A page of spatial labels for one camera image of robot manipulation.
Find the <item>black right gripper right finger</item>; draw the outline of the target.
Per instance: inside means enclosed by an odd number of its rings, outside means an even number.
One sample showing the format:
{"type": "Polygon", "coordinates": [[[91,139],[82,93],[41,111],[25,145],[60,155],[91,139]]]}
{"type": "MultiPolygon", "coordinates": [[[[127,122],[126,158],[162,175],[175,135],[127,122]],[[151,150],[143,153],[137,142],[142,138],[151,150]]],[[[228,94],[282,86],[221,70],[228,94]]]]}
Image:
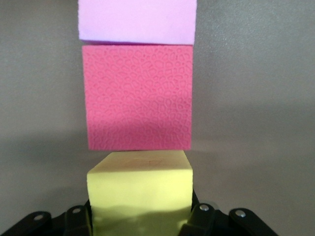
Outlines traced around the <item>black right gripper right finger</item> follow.
{"type": "Polygon", "coordinates": [[[200,203],[192,194],[191,215],[182,227],[182,236],[277,236],[263,220],[246,208],[232,209],[228,215],[210,204],[200,203]]]}

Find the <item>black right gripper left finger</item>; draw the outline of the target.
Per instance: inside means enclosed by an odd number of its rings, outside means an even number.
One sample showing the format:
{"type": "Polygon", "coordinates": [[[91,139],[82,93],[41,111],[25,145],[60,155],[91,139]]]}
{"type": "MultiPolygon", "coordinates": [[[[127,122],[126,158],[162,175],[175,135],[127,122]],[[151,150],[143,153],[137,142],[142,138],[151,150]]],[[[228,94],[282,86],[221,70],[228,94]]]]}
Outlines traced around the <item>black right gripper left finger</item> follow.
{"type": "Polygon", "coordinates": [[[91,236],[92,226],[86,205],[71,207],[53,218],[47,211],[36,211],[22,218],[3,236],[91,236]]]}

